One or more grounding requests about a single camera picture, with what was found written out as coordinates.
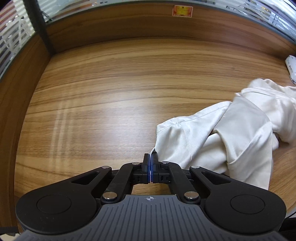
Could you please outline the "white satin polo shirt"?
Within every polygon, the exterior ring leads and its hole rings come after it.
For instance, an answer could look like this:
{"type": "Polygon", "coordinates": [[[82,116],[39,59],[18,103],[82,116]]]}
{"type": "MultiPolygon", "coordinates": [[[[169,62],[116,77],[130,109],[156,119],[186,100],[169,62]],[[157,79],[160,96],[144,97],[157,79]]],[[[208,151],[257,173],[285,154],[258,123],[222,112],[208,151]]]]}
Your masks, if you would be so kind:
{"type": "Polygon", "coordinates": [[[273,151],[295,140],[295,88],[255,79],[223,101],[157,125],[159,161],[200,166],[267,189],[273,151]]]}

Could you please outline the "red certificate sticker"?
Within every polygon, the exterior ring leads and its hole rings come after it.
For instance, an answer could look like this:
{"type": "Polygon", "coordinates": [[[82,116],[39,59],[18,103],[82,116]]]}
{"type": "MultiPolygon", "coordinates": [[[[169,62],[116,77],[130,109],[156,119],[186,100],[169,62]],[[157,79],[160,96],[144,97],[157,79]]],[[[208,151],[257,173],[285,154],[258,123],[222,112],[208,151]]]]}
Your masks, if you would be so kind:
{"type": "Polygon", "coordinates": [[[192,14],[193,14],[192,6],[174,5],[172,10],[172,16],[191,18],[192,14]]]}

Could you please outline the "white tissue pack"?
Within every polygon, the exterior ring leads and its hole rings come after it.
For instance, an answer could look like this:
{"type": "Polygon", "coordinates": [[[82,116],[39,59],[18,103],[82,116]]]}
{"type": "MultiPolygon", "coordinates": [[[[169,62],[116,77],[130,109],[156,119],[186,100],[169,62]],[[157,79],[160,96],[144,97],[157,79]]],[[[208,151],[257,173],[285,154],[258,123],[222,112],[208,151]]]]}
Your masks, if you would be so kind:
{"type": "Polygon", "coordinates": [[[285,59],[285,64],[288,69],[288,73],[290,75],[290,79],[294,85],[296,85],[296,57],[289,55],[285,59]]]}

